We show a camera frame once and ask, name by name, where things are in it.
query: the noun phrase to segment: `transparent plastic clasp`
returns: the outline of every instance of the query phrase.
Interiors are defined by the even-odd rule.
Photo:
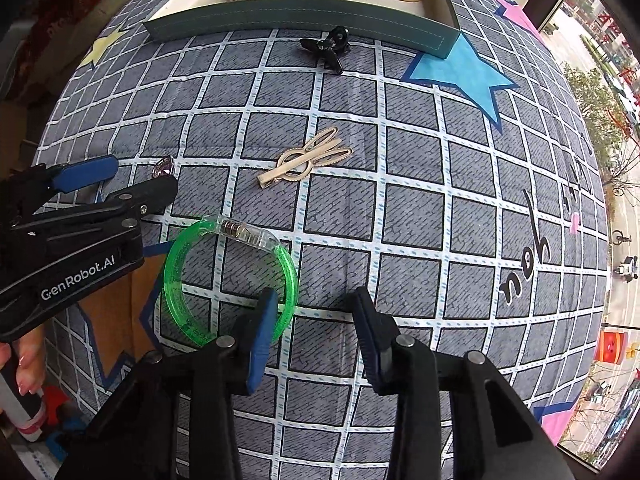
[[[273,254],[276,247],[280,245],[280,241],[266,229],[260,229],[227,216],[208,215],[203,220],[210,224],[208,232],[232,238],[268,253]]]

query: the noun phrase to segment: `black hair claw clip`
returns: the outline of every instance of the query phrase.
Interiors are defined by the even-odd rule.
[[[344,27],[335,27],[324,40],[303,38],[300,40],[300,45],[317,57],[323,58],[338,75],[343,71],[342,64],[338,60],[338,54],[346,54],[351,48],[349,31]]]

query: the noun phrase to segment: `pink star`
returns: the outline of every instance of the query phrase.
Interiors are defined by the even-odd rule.
[[[533,26],[533,23],[529,21],[529,18],[524,13],[524,10],[522,10],[522,7],[520,7],[519,5],[510,4],[506,0],[495,0],[495,1],[501,4],[502,6],[501,8],[499,7],[495,11],[495,13],[498,16],[502,16],[506,20],[509,20],[511,23],[515,23],[517,26],[524,28],[525,30],[528,30],[531,34],[533,34],[536,38],[538,38],[540,43],[545,44],[544,41],[542,40],[542,36],[540,36],[540,33]]]

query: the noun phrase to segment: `tray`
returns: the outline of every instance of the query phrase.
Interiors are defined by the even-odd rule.
[[[460,35],[450,0],[167,0],[145,22],[156,41],[224,30],[331,30],[337,25],[441,58]]]

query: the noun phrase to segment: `yellow star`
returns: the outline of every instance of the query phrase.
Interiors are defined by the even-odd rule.
[[[80,68],[81,66],[85,66],[86,64],[89,64],[91,62],[96,65],[100,61],[100,58],[104,55],[104,51],[107,50],[112,44],[114,44],[119,37],[124,36],[126,33],[126,30],[121,32],[120,26],[118,26],[108,36],[95,40],[94,44],[92,44],[91,46],[91,50],[80,62],[78,68]]]

